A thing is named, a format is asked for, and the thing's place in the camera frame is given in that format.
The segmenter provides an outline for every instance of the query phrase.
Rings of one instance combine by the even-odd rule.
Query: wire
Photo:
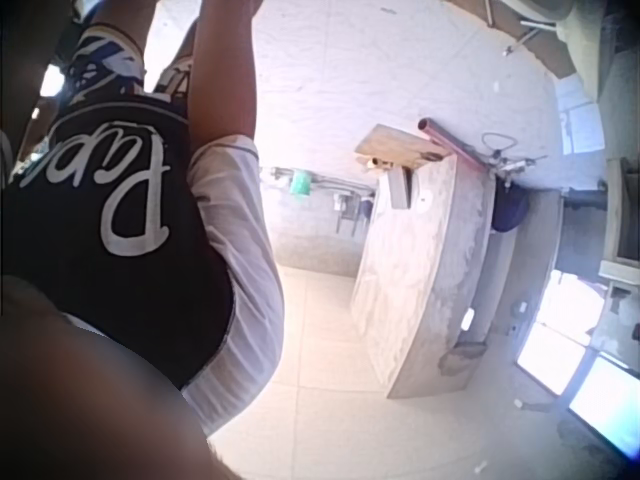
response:
[[[502,138],[503,140],[509,140],[511,144],[507,145],[506,147],[494,148],[487,143],[487,137],[497,137],[497,138]],[[516,140],[515,138],[509,135],[504,135],[502,133],[497,133],[497,132],[484,132],[481,138],[482,138],[482,144],[492,152],[495,152],[495,151],[500,151],[501,153],[506,152],[507,150],[518,145],[518,140]]]

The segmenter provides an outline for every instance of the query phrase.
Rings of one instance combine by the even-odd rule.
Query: metal pipe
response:
[[[520,37],[516,43],[514,43],[513,45],[509,45],[507,48],[505,48],[504,52],[502,52],[502,55],[504,55],[505,57],[508,57],[514,51],[516,51],[518,47],[527,43],[529,40],[531,40],[541,31],[542,30],[540,30],[539,28],[532,28],[527,33],[525,33],[522,37]]]
[[[525,27],[539,28],[540,30],[546,30],[548,32],[557,32],[558,29],[555,25],[549,25],[548,23],[532,22],[531,20],[520,20],[520,24]]]
[[[487,10],[487,27],[493,28],[493,9],[491,8],[491,0],[484,0],[484,7]]]

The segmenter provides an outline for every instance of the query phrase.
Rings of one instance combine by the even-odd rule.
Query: person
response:
[[[156,3],[99,5],[66,72],[49,152],[3,190],[2,273],[5,284],[38,292],[26,298],[47,299],[45,319],[56,319],[41,332],[33,326],[46,322],[31,322],[20,338],[31,332],[42,346],[43,332],[57,329],[49,336],[60,344],[98,334],[126,347],[140,357],[133,363],[153,367],[145,375],[155,369],[182,392],[210,436],[257,397],[282,350],[282,288],[253,143],[251,30],[262,2],[203,0],[146,93]],[[60,348],[44,348],[41,361]],[[95,363],[90,348],[73,348],[69,362]],[[95,366],[109,376],[102,386],[61,382],[109,395],[131,384],[119,366]]]

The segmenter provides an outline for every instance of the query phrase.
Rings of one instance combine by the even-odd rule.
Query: wall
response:
[[[276,262],[332,275],[355,278],[366,238],[366,226],[343,221],[336,233],[338,213],[333,210],[333,192],[314,190],[309,197],[293,196],[286,190],[262,187],[265,221]]]
[[[640,372],[640,344],[632,333],[640,323],[640,293],[628,286],[612,282],[602,316],[591,338],[591,346],[621,360]]]
[[[565,207],[556,268],[591,282],[609,282],[600,278],[604,252],[607,212],[592,207]]]
[[[513,259],[491,326],[492,332],[501,335],[526,333],[537,313],[560,241],[563,210],[560,192],[531,192],[529,199],[530,210],[518,227]],[[524,312],[517,311],[521,302],[527,303]]]
[[[509,274],[518,229],[510,232],[492,232],[485,255],[478,288],[471,301],[475,311],[469,330],[460,334],[460,342],[484,342],[489,334]]]

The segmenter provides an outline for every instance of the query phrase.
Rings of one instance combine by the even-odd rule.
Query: window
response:
[[[569,408],[629,458],[638,458],[640,380],[600,356]]]

